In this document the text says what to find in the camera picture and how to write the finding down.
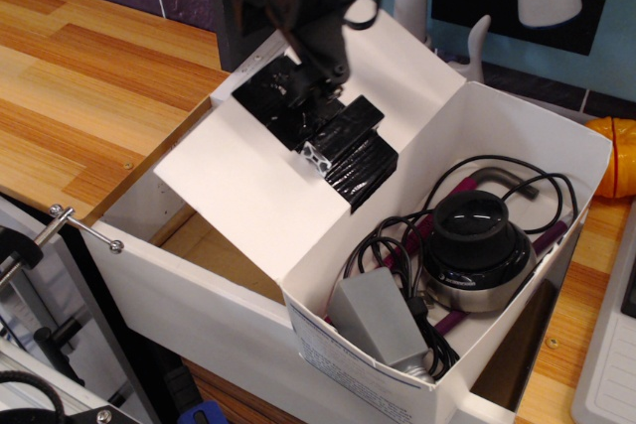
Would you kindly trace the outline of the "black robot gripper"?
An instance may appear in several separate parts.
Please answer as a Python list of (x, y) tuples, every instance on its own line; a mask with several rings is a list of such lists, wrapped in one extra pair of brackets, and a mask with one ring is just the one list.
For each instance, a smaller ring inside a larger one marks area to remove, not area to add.
[[(304, 66), (295, 66), (287, 82), (287, 107), (309, 99), (331, 101), (341, 96), (350, 76), (343, 28), (366, 30), (378, 15), (350, 21), (347, 11), (357, 0), (233, 0), (239, 31), (250, 33), (265, 24), (279, 31)], [(374, 0), (380, 7), (382, 0)]]

